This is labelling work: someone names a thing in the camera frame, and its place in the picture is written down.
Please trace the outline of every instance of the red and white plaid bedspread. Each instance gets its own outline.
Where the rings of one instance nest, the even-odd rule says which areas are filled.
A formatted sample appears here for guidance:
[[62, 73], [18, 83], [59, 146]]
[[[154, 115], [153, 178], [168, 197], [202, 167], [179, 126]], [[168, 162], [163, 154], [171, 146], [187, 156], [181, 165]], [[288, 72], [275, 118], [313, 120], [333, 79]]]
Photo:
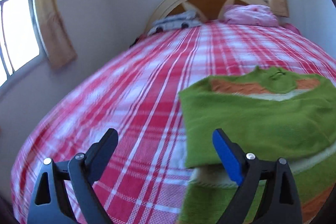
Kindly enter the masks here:
[[[100, 202], [116, 224], [173, 224], [191, 174], [177, 93], [208, 75], [242, 75], [256, 65], [318, 73], [335, 84], [335, 62], [284, 28], [212, 22], [149, 37], [67, 95], [26, 140], [11, 174], [15, 216], [26, 223], [44, 158], [69, 160], [115, 128], [118, 147], [93, 185]], [[85, 223], [70, 183], [67, 190]]]

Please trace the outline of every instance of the plaid bed sheet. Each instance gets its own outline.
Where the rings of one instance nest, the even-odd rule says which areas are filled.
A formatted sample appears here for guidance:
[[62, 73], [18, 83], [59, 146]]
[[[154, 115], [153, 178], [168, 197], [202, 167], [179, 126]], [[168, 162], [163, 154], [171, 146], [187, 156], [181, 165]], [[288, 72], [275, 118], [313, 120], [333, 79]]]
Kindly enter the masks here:
[[[108, 128], [119, 145], [94, 190], [115, 224], [173, 224], [191, 170], [178, 92], [208, 75], [242, 75], [280, 66], [336, 82], [336, 61], [284, 28], [225, 25], [156, 34], [139, 42], [69, 93], [40, 122], [12, 168], [15, 217], [26, 223], [43, 159], [71, 159]], [[85, 223], [70, 183], [77, 220]]]

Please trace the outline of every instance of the silver screw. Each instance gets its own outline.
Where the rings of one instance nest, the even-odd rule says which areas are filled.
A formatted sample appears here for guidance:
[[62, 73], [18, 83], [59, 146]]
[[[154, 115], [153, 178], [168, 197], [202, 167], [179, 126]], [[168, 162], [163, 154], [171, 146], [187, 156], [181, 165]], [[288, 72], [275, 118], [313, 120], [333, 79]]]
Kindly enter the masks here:
[[82, 160], [82, 159], [84, 159], [84, 157], [85, 157], [84, 153], [78, 153], [78, 154], [76, 154], [75, 159], [76, 160]]
[[248, 158], [249, 160], [254, 160], [255, 159], [255, 154], [253, 154], [253, 153], [247, 153], [246, 154], [246, 158]]
[[284, 165], [287, 163], [286, 159], [284, 159], [284, 158], [280, 158], [279, 162], [280, 162], [280, 164], [284, 164]]
[[43, 161], [43, 163], [44, 163], [45, 165], [50, 164], [50, 163], [51, 163], [51, 158], [45, 158], [44, 161]]

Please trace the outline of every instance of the green sweater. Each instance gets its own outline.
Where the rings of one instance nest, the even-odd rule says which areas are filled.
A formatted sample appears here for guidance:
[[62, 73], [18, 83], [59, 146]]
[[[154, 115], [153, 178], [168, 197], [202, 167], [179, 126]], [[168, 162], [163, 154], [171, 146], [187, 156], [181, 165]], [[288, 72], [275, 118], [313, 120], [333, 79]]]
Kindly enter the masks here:
[[[296, 80], [320, 84], [283, 101], [215, 93], [211, 78], [259, 83], [277, 94], [296, 89]], [[232, 142], [262, 160], [314, 155], [336, 140], [336, 88], [320, 75], [299, 75], [282, 68], [258, 67], [243, 76], [209, 76], [179, 93], [187, 135], [186, 167], [220, 163], [212, 133], [222, 128]]]

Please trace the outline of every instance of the folded pink blanket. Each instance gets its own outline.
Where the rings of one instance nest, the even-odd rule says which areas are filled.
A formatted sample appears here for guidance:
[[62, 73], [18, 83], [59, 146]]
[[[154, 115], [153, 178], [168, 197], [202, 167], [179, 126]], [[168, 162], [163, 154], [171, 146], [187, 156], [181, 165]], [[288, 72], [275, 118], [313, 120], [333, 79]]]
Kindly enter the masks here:
[[264, 5], [228, 5], [223, 18], [227, 24], [278, 27], [277, 17]]

